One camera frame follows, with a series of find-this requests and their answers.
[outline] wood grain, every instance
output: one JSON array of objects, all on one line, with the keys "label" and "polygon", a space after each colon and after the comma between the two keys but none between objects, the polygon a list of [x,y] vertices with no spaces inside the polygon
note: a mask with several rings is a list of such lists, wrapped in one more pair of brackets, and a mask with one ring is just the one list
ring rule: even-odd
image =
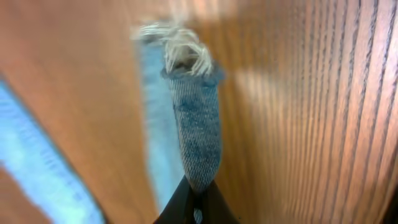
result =
[{"label": "wood grain", "polygon": [[396,0],[0,5],[1,69],[112,222],[156,216],[128,27],[171,12],[228,76],[216,181],[240,221],[380,222],[398,182]]}]

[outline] wood panel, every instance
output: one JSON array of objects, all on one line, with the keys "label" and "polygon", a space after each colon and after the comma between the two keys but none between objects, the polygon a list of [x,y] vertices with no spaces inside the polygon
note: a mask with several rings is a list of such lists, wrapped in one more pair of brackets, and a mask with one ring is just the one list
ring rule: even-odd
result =
[{"label": "wood panel", "polygon": [[156,216],[119,2],[1,1],[0,66],[113,223]]},{"label": "wood panel", "polygon": [[127,29],[170,12],[226,70],[216,181],[242,223],[380,221],[398,178],[396,0],[55,2],[1,3],[0,66],[111,221],[155,216]]}]

